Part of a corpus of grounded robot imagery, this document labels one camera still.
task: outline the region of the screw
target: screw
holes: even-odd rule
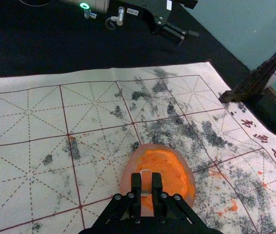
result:
[[[120,200],[120,199],[121,199],[121,195],[115,194],[115,195],[114,195],[114,199],[115,199],[115,200]]]
[[[180,195],[174,195],[174,198],[179,201],[181,199],[181,196]]]
[[[140,218],[135,218],[134,223],[139,224],[140,223]]]
[[[161,194],[161,197],[162,197],[162,198],[167,198],[167,194],[166,194],[166,193],[162,193],[162,194]]]
[[[159,218],[159,222],[161,224],[164,224],[166,222],[166,218],[164,218],[164,217]]]

